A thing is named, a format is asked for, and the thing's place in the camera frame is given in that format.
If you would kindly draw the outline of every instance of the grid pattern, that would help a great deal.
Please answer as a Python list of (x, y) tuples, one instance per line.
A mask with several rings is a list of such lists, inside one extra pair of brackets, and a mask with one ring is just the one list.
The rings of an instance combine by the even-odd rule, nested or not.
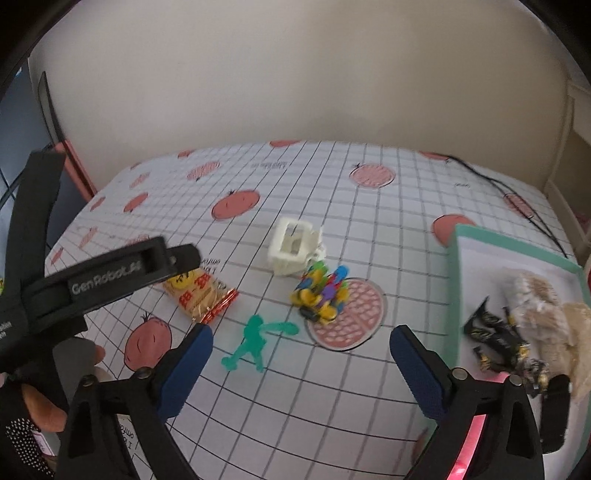
[[(361, 188), (349, 177), (360, 164), (385, 166), (395, 180), (380, 189)], [(538, 190), (480, 170), (523, 195), (572, 254)], [(256, 190), (259, 202), (242, 215), (215, 221), (212, 207), (240, 190)], [(426, 347), (443, 348), (446, 250), (431, 234), (431, 224), (454, 213), (557, 250), (490, 185), (456, 163), (398, 148), (297, 142), (168, 155), (125, 169), (70, 225), (46, 268), (52, 273), (130, 241), (163, 235), (171, 246), (196, 244), (205, 268), (241, 292), (211, 324), (212, 356), (181, 413), (168, 421), (204, 480), (402, 478), (426, 419), (389, 355), (389, 334), (406, 323)], [(371, 280), (384, 292), (387, 312), (370, 340), (333, 352), (310, 339), (288, 301), (298, 279), (274, 277), (267, 264), (279, 215), (324, 225), (329, 266), (346, 264), (351, 277)], [(168, 322), (173, 347), (190, 328), (189, 318), (159, 286), (87, 315), (85, 336), (105, 347), (101, 366), (117, 378), (132, 374), (124, 364), (125, 344), (146, 313)], [(220, 360), (239, 345), (254, 313), (268, 322), (294, 322), (300, 333), (268, 335), (263, 374), (248, 358), (228, 373)], [(150, 480), (141, 448), (133, 445), (131, 453), (141, 478)]]

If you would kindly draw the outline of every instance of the screw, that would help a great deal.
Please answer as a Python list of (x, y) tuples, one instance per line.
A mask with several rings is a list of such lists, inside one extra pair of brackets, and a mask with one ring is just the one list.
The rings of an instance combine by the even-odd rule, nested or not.
[(143, 380), (144, 378), (148, 378), (150, 375), (152, 375), (152, 369), (150, 367), (142, 367), (137, 370), (134, 377)]
[(465, 380), (468, 378), (468, 372), (466, 372), (463, 368), (454, 368), (452, 370), (452, 375), (456, 380)]
[(95, 382), (96, 377), (94, 375), (85, 375), (84, 377), (82, 377), (83, 387), (90, 387), (91, 385), (94, 385)]
[(509, 381), (516, 387), (523, 385), (523, 380), (519, 375), (509, 375)]

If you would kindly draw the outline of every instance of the blue gripper pad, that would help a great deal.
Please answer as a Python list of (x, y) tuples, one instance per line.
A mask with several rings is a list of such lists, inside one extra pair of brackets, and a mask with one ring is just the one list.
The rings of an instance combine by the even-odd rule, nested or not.
[(178, 348), (169, 350), (162, 357), (156, 366), (156, 370), (160, 370), (158, 373), (164, 377), (163, 381), (157, 382), (156, 385), (160, 391), (158, 417), (162, 421), (179, 414), (212, 350), (211, 328), (197, 324)]
[(439, 422), (446, 413), (443, 388), (424, 362), (417, 348), (409, 340), (408, 333), (414, 336), (406, 325), (398, 326), (392, 330), (390, 353), (423, 414), (427, 418)]

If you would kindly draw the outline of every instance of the white 3d printed object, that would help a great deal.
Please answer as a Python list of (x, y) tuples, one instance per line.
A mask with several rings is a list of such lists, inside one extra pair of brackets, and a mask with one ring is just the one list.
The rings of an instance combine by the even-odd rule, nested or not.
[(310, 222), (280, 217), (269, 245), (268, 261), (275, 275), (291, 275), (326, 257), (322, 227), (314, 230)]

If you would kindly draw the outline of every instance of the white wall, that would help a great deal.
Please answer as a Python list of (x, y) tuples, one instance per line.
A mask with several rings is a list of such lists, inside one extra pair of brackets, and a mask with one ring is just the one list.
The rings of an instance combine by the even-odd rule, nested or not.
[(542, 186), (566, 97), (512, 0), (83, 0), (30, 63), (98, 187), (274, 138), (452, 153)]

